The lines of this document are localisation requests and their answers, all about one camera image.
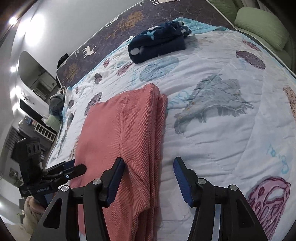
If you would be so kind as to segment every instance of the recessed spotlight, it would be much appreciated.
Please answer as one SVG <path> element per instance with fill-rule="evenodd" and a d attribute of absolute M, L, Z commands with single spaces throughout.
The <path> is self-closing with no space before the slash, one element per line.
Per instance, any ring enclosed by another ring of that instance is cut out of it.
<path fill-rule="evenodd" d="M 16 70 L 17 70 L 17 68 L 15 66 L 11 66 L 10 72 L 14 73 L 14 72 L 16 72 Z"/>
<path fill-rule="evenodd" d="M 9 24 L 10 25 L 14 25 L 17 23 L 17 18 L 16 17 L 12 17 L 10 20 L 9 20 Z"/>

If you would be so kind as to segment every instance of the ribbed blue rubber pad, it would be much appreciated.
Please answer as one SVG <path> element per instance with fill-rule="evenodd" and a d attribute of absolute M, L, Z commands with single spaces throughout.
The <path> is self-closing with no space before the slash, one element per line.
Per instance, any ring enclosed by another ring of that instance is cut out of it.
<path fill-rule="evenodd" d="M 123 159 L 121 159 L 108 186 L 108 197 L 106 201 L 109 205 L 111 205 L 111 203 L 115 200 L 119 184 L 124 173 L 124 168 L 125 164 Z"/>
<path fill-rule="evenodd" d="M 193 205 L 193 199 L 191 196 L 191 188 L 189 183 L 187 182 L 187 179 L 182 172 L 182 169 L 180 167 L 180 164 L 177 160 L 177 158 L 174 159 L 173 163 L 174 173 L 177 178 L 179 188 L 181 190 L 182 196 L 184 198 L 184 201 L 188 203 L 189 206 Z"/>

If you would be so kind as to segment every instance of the folded navy blanket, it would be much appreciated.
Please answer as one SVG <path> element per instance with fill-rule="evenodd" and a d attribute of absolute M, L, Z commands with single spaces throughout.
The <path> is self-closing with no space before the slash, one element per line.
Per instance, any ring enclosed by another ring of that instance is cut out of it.
<path fill-rule="evenodd" d="M 184 38 L 188 34 L 191 34 L 191 30 L 183 22 L 163 23 L 134 37 L 128 45 L 128 54 L 138 64 L 173 51 L 184 50 Z"/>

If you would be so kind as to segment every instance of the metal bolt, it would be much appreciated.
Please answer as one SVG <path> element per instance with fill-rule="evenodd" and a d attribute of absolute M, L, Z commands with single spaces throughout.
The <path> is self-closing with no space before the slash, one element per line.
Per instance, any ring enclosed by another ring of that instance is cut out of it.
<path fill-rule="evenodd" d="M 232 190 L 232 191 L 236 191 L 237 190 L 237 186 L 235 186 L 235 185 L 230 185 L 230 189 Z"/>
<path fill-rule="evenodd" d="M 199 179 L 197 180 L 197 182 L 198 182 L 199 184 L 205 184 L 205 183 L 206 183 L 206 180 L 203 179 L 203 178 L 199 178 Z"/>
<path fill-rule="evenodd" d="M 62 190 L 62 192 L 66 192 L 66 191 L 69 190 L 69 187 L 68 187 L 68 186 L 63 186 L 63 187 L 61 188 L 61 190 Z"/>
<path fill-rule="evenodd" d="M 93 180 L 93 184 L 94 185 L 98 185 L 98 184 L 100 184 L 101 183 L 101 180 L 100 179 L 95 179 L 95 180 Z"/>

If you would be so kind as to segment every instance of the coral textured fabric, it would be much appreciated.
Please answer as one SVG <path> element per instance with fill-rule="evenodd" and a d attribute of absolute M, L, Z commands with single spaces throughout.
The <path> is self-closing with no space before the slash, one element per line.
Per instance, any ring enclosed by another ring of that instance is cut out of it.
<path fill-rule="evenodd" d="M 79 137 L 75 165 L 86 173 L 71 182 L 85 186 L 110 169 L 117 157 L 126 163 L 117 196 L 104 216 L 111 241 L 153 238 L 158 204 L 158 166 L 167 99 L 154 84 L 121 93 L 90 108 Z M 79 230 L 85 234 L 83 207 Z"/>

